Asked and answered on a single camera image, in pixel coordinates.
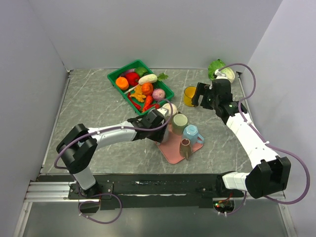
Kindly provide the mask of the yellow mug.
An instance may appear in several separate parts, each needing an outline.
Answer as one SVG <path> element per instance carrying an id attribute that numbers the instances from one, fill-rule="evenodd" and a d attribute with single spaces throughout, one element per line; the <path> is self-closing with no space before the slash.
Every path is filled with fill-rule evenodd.
<path id="1" fill-rule="evenodd" d="M 195 95 L 196 87 L 195 86 L 189 86 L 184 90 L 184 104 L 188 107 L 194 107 L 192 104 L 193 96 Z"/>

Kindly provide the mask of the brown striped mug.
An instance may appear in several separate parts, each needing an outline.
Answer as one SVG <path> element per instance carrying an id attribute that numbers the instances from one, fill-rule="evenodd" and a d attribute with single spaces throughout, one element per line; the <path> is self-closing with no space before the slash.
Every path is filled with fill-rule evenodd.
<path id="1" fill-rule="evenodd" d="M 189 139 L 182 139 L 180 146 L 179 146 L 179 154 L 181 157 L 185 158 L 186 160 L 189 160 L 190 157 L 192 156 L 192 147 L 191 147 L 191 142 Z"/>

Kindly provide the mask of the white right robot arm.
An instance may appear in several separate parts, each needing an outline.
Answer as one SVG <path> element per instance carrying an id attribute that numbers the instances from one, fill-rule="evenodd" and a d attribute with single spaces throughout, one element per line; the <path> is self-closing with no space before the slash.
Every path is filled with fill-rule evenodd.
<path id="1" fill-rule="evenodd" d="M 246 107 L 233 100 L 228 79 L 217 79 L 212 84 L 199 82 L 192 104 L 214 110 L 237 137 L 251 162 L 249 173 L 234 171 L 222 174 L 215 186 L 218 195 L 226 197 L 233 190 L 239 190 L 248 192 L 253 198 L 261 198 L 286 189 L 290 160 L 281 158 L 260 139 Z"/>

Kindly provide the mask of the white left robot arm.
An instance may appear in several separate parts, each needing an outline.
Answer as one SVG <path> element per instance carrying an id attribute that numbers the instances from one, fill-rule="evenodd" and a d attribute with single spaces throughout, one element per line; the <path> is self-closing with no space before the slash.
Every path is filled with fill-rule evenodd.
<path id="1" fill-rule="evenodd" d="M 169 112 L 165 108 L 151 109 L 144 116 L 102 128 L 87 128 L 82 123 L 74 126 L 58 144 L 56 151 L 65 169 L 79 185 L 80 193 L 86 198 L 93 198 L 101 192 L 89 168 L 97 149 L 146 138 L 161 143 L 167 130 L 166 118 Z"/>

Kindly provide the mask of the light green mug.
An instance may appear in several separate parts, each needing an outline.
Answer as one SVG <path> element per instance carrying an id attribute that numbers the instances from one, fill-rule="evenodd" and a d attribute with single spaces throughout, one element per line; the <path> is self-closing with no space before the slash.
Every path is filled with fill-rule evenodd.
<path id="1" fill-rule="evenodd" d="M 182 135 L 185 127 L 188 126 L 188 118 L 184 114 L 176 114 L 171 123 L 172 132 L 176 135 Z"/>

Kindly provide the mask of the orange toy carrot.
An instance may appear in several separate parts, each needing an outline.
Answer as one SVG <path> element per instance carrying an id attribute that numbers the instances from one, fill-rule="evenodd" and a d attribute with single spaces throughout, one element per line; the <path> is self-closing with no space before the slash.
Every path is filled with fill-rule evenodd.
<path id="1" fill-rule="evenodd" d="M 146 97 L 144 106 L 143 106 L 143 112 L 147 110 L 147 108 L 153 103 L 154 99 L 151 95 L 148 95 Z"/>

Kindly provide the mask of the purple toy onion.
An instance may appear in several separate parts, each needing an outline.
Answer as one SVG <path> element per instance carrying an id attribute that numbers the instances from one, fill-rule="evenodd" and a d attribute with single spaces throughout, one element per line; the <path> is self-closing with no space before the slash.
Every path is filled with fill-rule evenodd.
<path id="1" fill-rule="evenodd" d="M 164 99 L 166 96 L 165 91 L 163 89 L 155 89 L 152 93 L 152 97 L 155 101 L 159 101 L 161 99 Z"/>

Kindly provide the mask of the green toy cabbage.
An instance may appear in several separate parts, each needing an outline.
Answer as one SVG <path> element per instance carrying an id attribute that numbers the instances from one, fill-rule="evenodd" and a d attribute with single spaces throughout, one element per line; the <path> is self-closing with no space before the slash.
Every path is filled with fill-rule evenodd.
<path id="1" fill-rule="evenodd" d="M 230 67 L 222 69 L 225 65 L 226 64 L 220 59 L 212 61 L 208 66 L 208 78 L 211 80 L 221 79 L 223 77 L 220 76 L 225 75 L 226 79 L 228 79 L 230 83 L 233 83 L 235 80 L 235 73 Z"/>

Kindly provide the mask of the small orange toy pumpkin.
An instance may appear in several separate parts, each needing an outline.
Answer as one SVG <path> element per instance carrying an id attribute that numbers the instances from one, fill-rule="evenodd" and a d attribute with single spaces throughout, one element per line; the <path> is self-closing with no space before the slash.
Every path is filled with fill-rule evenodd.
<path id="1" fill-rule="evenodd" d="M 141 90 L 142 94 L 144 94 L 145 96 L 149 96 L 152 95 L 154 91 L 154 86 L 152 83 L 146 82 L 142 85 Z"/>

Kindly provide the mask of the pink plastic tray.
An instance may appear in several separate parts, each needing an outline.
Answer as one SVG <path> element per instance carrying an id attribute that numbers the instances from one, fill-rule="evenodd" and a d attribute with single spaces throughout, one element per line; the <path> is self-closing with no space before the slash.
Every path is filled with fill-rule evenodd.
<path id="1" fill-rule="evenodd" d="M 172 126 L 168 125 L 167 140 L 156 144 L 167 161 L 176 164 L 183 159 L 189 160 L 194 152 L 202 148 L 204 138 L 195 125 L 188 125 L 182 135 L 174 134 Z"/>

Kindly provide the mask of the yellow toy ginger root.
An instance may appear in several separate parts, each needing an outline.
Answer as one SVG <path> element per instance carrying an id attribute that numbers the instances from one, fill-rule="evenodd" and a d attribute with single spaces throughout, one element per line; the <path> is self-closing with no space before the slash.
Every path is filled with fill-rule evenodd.
<path id="1" fill-rule="evenodd" d="M 144 103 L 146 96 L 142 94 L 141 85 L 137 85 L 134 89 L 134 92 L 131 93 L 131 98 L 135 98 L 138 102 Z"/>

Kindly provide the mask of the white toy radish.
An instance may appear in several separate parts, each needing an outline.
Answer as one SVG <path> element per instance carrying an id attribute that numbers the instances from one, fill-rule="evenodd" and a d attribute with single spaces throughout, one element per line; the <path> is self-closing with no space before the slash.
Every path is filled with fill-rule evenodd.
<path id="1" fill-rule="evenodd" d="M 161 73 L 158 76 L 155 74 L 148 74 L 146 76 L 143 76 L 139 79 L 138 83 L 136 84 L 136 86 L 132 87 L 131 89 L 127 90 L 125 92 L 125 94 L 133 91 L 138 85 L 143 85 L 147 82 L 149 83 L 155 83 L 157 81 L 163 81 L 164 79 L 167 79 L 169 76 L 166 75 L 165 73 Z"/>

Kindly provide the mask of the red toy bell pepper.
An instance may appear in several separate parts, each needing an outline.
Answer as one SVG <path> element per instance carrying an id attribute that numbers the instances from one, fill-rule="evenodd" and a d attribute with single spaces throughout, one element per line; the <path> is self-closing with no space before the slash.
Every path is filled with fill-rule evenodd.
<path id="1" fill-rule="evenodd" d="M 140 79 L 139 75 L 136 72 L 130 72 L 125 75 L 130 86 L 137 86 Z"/>

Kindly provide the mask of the orange toy persimmon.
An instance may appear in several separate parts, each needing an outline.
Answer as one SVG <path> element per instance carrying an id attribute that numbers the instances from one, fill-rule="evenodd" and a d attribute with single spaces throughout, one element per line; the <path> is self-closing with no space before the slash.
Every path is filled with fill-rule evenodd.
<path id="1" fill-rule="evenodd" d="M 116 79 L 116 85 L 118 86 L 119 89 L 122 91 L 126 91 L 129 88 L 129 83 L 128 80 L 125 77 L 118 77 Z"/>

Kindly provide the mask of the purple toy eggplant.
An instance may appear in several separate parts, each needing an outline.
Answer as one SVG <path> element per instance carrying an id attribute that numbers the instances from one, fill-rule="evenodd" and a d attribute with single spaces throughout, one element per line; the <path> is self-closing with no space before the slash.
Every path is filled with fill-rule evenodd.
<path id="1" fill-rule="evenodd" d="M 120 76 L 120 77 L 124 77 L 126 74 L 131 73 L 131 72 L 134 72 L 134 71 L 135 71 L 135 68 L 129 69 L 129 70 L 127 70 L 127 71 L 121 73 L 119 76 Z"/>

